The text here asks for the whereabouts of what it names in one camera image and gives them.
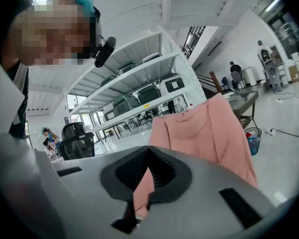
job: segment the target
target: cardboard box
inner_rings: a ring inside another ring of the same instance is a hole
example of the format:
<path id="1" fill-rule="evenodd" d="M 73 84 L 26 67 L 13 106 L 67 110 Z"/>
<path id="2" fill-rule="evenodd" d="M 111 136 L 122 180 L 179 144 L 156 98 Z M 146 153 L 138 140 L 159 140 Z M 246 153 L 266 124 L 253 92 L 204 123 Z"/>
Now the cardboard box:
<path id="1" fill-rule="evenodd" d="M 292 82 L 299 82 L 299 71 L 297 69 L 297 66 L 289 66 L 289 72 L 291 76 L 291 81 Z"/>

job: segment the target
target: metal shelving unit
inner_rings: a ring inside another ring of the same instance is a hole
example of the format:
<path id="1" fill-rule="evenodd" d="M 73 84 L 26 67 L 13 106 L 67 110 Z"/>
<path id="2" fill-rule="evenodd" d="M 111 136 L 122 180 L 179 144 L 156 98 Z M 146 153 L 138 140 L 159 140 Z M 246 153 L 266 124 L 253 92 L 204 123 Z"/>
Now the metal shelving unit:
<path id="1" fill-rule="evenodd" d="M 117 116 L 90 131 L 98 132 L 182 95 L 188 108 L 203 103 L 206 97 L 192 67 L 168 33 L 161 26 L 157 29 L 115 50 L 102 68 L 93 66 L 87 70 L 68 91 L 68 94 L 87 97 L 71 111 L 70 116 L 101 111 L 117 97 L 136 92 L 170 73 L 180 74 L 185 87 Z M 141 64 L 143 58 L 155 52 L 160 52 L 162 56 Z M 117 76 L 117 69 L 130 60 L 140 65 Z M 101 82 L 111 75 L 117 77 L 100 87 Z"/>

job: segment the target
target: office chair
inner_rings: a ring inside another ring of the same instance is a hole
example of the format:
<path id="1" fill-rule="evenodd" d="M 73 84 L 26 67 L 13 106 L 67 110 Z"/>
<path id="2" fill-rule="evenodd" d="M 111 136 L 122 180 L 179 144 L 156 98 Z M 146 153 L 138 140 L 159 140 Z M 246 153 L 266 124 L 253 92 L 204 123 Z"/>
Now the office chair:
<path id="1" fill-rule="evenodd" d="M 244 78 L 241 77 L 241 74 L 238 72 L 232 72 L 231 77 L 233 78 L 233 81 L 238 85 L 240 85 L 241 88 L 245 88 L 246 84 L 244 83 L 244 81 L 246 82 L 246 80 Z"/>
<path id="2" fill-rule="evenodd" d="M 143 119 L 145 120 L 145 122 L 143 123 L 143 125 L 144 124 L 148 124 L 151 121 L 151 115 L 150 115 L 149 111 L 145 112 L 145 116 L 143 116 Z"/>
<path id="3" fill-rule="evenodd" d="M 64 160 L 93 157 L 93 133 L 86 133 L 82 122 L 67 124 L 62 130 L 59 149 Z"/>
<path id="4" fill-rule="evenodd" d="M 220 86 L 221 88 L 224 88 L 224 90 L 226 90 L 226 86 L 227 86 L 227 89 L 229 89 L 228 80 L 226 77 L 223 77 L 223 79 L 221 79 L 221 83 L 223 84 L 222 86 Z"/>

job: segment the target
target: white wall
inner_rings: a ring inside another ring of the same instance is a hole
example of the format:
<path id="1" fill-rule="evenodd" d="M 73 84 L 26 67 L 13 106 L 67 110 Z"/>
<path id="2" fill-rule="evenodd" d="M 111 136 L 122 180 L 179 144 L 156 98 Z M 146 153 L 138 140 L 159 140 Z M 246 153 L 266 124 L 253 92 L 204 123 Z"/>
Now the white wall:
<path id="1" fill-rule="evenodd" d="M 264 79 L 263 66 L 257 56 L 258 40 L 262 40 L 268 47 L 275 45 L 283 62 L 287 62 L 287 54 L 275 33 L 248 9 L 240 18 L 238 25 L 221 40 L 223 42 L 221 46 L 211 56 L 201 61 L 202 65 L 195 70 L 195 73 L 209 76 L 209 72 L 214 71 L 219 82 L 225 76 L 231 82 L 229 62 L 233 61 L 242 68 L 251 66 L 256 80 Z M 286 73 L 288 80 L 291 80 L 288 69 Z"/>
<path id="2" fill-rule="evenodd" d="M 28 116 L 28 129 L 32 147 L 43 150 L 45 137 L 40 133 L 42 127 L 50 128 L 61 139 L 62 129 L 65 126 L 64 117 L 68 116 L 65 99 L 62 100 L 55 113 L 52 115 Z"/>

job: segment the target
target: pink jacket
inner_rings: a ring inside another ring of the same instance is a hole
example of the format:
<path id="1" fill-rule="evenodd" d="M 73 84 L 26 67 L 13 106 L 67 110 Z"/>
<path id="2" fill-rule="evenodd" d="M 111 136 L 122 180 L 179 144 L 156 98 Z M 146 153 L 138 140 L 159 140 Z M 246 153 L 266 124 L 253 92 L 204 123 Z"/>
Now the pink jacket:
<path id="1" fill-rule="evenodd" d="M 154 118 L 149 145 L 219 163 L 257 187 L 245 132 L 221 94 L 183 113 Z M 153 179 L 148 169 L 134 192 L 139 215 L 147 214 L 145 205 L 152 191 Z"/>

